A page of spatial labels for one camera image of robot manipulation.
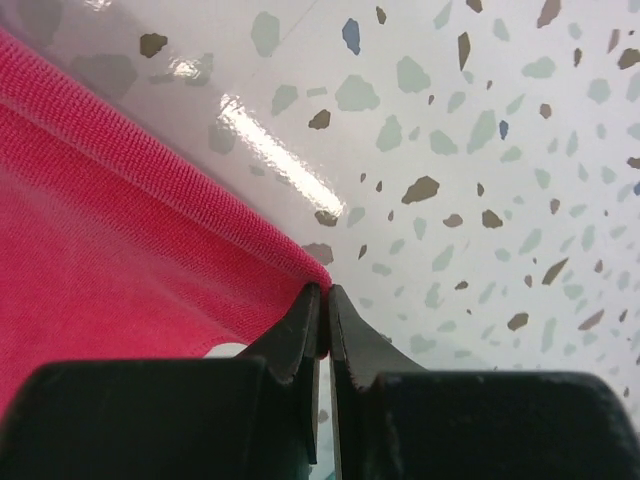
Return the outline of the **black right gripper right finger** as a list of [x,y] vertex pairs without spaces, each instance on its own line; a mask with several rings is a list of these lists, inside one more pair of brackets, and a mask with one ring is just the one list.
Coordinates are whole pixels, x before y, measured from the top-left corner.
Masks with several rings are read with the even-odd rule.
[[428,370],[328,296],[340,479],[635,479],[639,439],[600,378]]

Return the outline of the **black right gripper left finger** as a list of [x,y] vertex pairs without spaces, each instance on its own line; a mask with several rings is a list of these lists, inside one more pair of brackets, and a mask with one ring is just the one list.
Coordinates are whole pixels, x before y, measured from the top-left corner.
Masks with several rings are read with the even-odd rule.
[[36,369],[1,422],[5,479],[306,479],[317,459],[320,289],[231,358]]

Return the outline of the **pink towel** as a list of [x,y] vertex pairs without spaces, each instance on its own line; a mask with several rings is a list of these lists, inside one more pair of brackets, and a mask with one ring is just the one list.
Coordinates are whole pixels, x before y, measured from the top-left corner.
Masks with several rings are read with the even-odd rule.
[[1,402],[55,361],[249,344],[328,272],[172,150],[1,35]]

